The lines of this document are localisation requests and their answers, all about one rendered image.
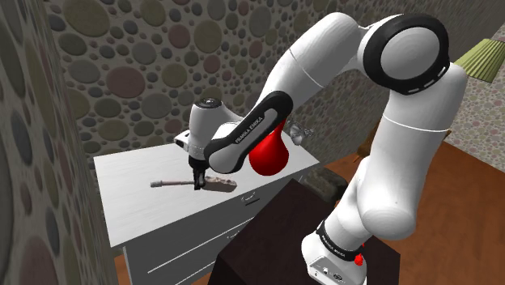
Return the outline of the dark grey stool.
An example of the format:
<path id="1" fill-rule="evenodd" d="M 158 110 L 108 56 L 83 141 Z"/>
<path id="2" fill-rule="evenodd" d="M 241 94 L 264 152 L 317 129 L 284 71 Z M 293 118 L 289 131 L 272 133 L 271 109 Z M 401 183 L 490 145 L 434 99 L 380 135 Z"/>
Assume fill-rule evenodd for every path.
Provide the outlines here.
<path id="1" fill-rule="evenodd" d="M 342 199 L 348 186 L 345 178 L 325 167 L 311 170 L 302 180 L 302 184 L 333 206 Z"/>

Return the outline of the white chest of drawers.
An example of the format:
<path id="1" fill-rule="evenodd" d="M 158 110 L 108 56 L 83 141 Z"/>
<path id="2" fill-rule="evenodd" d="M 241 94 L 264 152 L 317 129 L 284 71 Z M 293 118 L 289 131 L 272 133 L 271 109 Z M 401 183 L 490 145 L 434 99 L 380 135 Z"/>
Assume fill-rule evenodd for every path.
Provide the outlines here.
<path id="1" fill-rule="evenodd" d="M 132 285 L 192 285 L 212 271 L 219 252 L 292 179 L 318 160 L 282 136 L 288 151 L 278 174 L 256 174 L 249 163 L 227 175 L 230 193 L 191 185 L 151 188 L 152 181 L 192 181 L 188 154 L 176 144 L 96 156 L 109 243 L 121 247 Z"/>

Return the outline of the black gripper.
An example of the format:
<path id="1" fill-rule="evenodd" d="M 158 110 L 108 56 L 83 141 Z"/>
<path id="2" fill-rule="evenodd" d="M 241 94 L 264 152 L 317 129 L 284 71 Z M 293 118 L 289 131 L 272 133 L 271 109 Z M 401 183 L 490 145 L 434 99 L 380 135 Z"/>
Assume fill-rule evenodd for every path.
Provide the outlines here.
<path id="1" fill-rule="evenodd" d="M 189 156 L 189 166 L 193 168 L 193 188 L 201 189 L 206 185 L 206 161 L 198 160 Z"/>

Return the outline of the dark robot stand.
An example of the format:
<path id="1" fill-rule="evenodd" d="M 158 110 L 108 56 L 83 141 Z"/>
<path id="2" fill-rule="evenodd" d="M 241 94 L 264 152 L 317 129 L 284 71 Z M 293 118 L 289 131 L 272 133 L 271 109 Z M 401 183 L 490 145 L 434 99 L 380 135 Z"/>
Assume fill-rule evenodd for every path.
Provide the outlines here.
<path id="1" fill-rule="evenodd" d="M 309 277 L 302 239 L 335 207 L 292 179 L 217 256 L 208 285 L 320 285 Z"/>

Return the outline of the red vase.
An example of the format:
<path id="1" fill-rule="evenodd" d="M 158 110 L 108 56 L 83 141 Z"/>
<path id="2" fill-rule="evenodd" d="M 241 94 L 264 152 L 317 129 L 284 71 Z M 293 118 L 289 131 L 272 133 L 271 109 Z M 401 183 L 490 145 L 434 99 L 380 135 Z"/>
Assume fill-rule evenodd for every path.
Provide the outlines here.
<path id="1" fill-rule="evenodd" d="M 252 169 L 262 176 L 273 176 L 282 171 L 289 160 L 289 151 L 282 140 L 283 120 L 248 154 Z"/>

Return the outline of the clear glass object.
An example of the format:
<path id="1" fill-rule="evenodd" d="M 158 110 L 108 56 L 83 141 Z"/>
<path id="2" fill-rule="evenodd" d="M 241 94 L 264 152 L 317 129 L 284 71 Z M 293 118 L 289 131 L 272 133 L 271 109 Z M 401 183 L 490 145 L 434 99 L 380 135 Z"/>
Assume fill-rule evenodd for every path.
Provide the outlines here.
<path id="1" fill-rule="evenodd" d="M 313 134 L 314 130 L 305 128 L 297 122 L 293 122 L 290 126 L 291 141 L 296 146 L 300 146 L 304 139 L 313 136 Z"/>

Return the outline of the green lampshade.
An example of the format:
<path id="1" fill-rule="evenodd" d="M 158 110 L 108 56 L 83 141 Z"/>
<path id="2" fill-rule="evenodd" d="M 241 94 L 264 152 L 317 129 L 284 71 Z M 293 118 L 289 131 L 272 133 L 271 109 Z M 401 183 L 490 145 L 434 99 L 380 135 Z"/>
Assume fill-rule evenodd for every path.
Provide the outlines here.
<path id="1" fill-rule="evenodd" d="M 455 61 L 474 79 L 492 83 L 505 61 L 505 41 L 482 39 Z"/>

